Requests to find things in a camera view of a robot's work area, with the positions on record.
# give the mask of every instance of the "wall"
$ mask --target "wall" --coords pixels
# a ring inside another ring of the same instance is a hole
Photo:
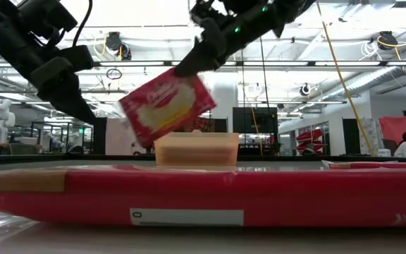
[[[383,116],[403,116],[406,111],[406,95],[405,96],[387,96],[374,95],[371,96],[371,112],[373,119],[379,119]]]
[[[353,98],[354,105],[359,117],[371,118],[371,102],[369,91],[363,92],[358,98]],[[330,151],[331,155],[345,154],[343,118],[355,118],[352,107],[347,104],[328,105],[322,110],[322,114],[304,114],[303,119],[286,121],[278,127],[278,133],[296,131],[306,126],[328,122],[330,128]]]
[[[211,115],[215,119],[228,119],[228,132],[233,132],[233,107],[238,105],[238,84],[228,77],[225,82],[221,82],[223,77],[218,77],[221,80],[216,81],[211,89],[217,104],[217,107],[211,110]]]

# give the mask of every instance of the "plastic container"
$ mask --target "plastic container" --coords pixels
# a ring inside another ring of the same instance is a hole
[[[239,133],[169,133],[154,141],[157,166],[225,166],[238,160]]]

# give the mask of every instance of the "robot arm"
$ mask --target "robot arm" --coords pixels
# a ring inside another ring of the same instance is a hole
[[[204,28],[202,41],[196,41],[191,52],[175,68],[176,75],[187,76],[200,71],[215,71],[229,56],[272,30],[277,37],[286,23],[293,22],[315,0],[219,0],[227,13],[214,10],[214,0],[197,0],[190,14]]]
[[[273,30],[280,37],[286,23],[306,11],[315,0],[219,0],[223,15],[211,5],[214,0],[198,0],[190,15],[204,28],[202,41],[175,68],[176,75],[194,75],[216,70],[226,59],[250,42]],[[73,47],[56,45],[78,22],[59,0],[24,0],[17,6],[0,0],[0,55],[38,90],[37,96],[56,109],[93,124],[96,117],[81,96],[75,72],[93,68],[92,56],[85,45],[76,46],[78,36],[92,10],[81,23]],[[39,40],[48,40],[45,44]],[[127,59],[130,51],[125,50]]]
[[[7,120],[5,122],[6,127],[14,127],[15,126],[15,114],[12,112],[8,113]]]
[[[65,147],[65,144],[62,143],[57,137],[54,137],[53,133],[47,132],[47,137],[51,138],[54,143],[59,144],[60,147]]]
[[[96,117],[80,94],[75,74],[93,67],[92,56],[85,45],[56,47],[77,24],[59,0],[24,0],[18,6],[0,0],[0,55],[37,88],[40,99],[93,123]]]
[[[8,110],[11,107],[12,101],[9,99],[0,99],[0,112]]]

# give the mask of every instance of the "ceiling pipe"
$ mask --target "ceiling pipe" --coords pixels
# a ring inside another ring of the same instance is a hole
[[[397,57],[393,58],[394,61],[399,61]],[[402,54],[402,60],[406,61],[406,52]],[[361,93],[366,90],[370,90],[377,85],[381,85],[394,78],[399,78],[404,75],[405,72],[401,67],[385,67],[381,70],[374,71],[372,73],[363,73],[349,79],[345,82],[348,90],[354,93]],[[345,96],[343,87],[336,86],[332,90],[325,92],[324,96],[318,96],[314,100],[333,99],[334,97]]]
[[[401,34],[399,34],[396,38],[399,38],[399,37],[402,37],[403,35],[405,35],[406,34],[406,31],[404,31],[403,33],[401,33]],[[406,58],[405,58],[405,56],[406,56],[406,52],[402,55],[402,60],[406,60]],[[399,59],[397,58],[397,57],[394,57],[394,58],[392,58],[392,59],[386,59],[387,61],[398,61]],[[346,84],[348,83],[348,82],[350,82],[353,78],[361,78],[363,75],[368,75],[368,74],[373,74],[373,73],[377,73],[377,72],[379,72],[379,71],[382,71],[383,69],[379,69],[379,70],[377,70],[377,71],[375,71],[375,72],[368,72],[368,73],[352,73],[352,74],[349,74],[349,75],[343,75],[343,77],[344,77],[344,79],[346,80]],[[336,83],[330,83],[330,84],[321,84],[321,88],[323,88],[323,87],[325,87],[325,89],[323,89],[322,91],[314,91],[314,92],[311,92],[310,94],[309,94],[309,96],[308,96],[308,100],[314,100],[314,99],[320,99],[320,94],[322,93],[322,94],[324,94],[324,95],[326,95],[326,94],[330,94],[331,92],[333,92],[334,91],[334,89],[339,89],[339,85],[341,85],[340,83],[339,83],[339,80],[338,80],[338,82],[336,82]]]
[[[21,85],[20,83],[14,82],[14,81],[9,80],[9,79],[7,79],[7,78],[2,78],[1,76],[0,76],[0,81],[1,81],[2,83],[4,83],[4,84],[10,85],[10,86],[14,86],[14,87],[17,87],[17,88],[20,88],[20,89],[26,89],[26,88],[27,88],[27,87],[25,87],[24,85]]]

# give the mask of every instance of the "snack package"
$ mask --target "snack package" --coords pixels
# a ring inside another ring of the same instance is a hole
[[[196,75],[179,78],[174,75],[173,68],[119,102],[143,147],[216,106]]]

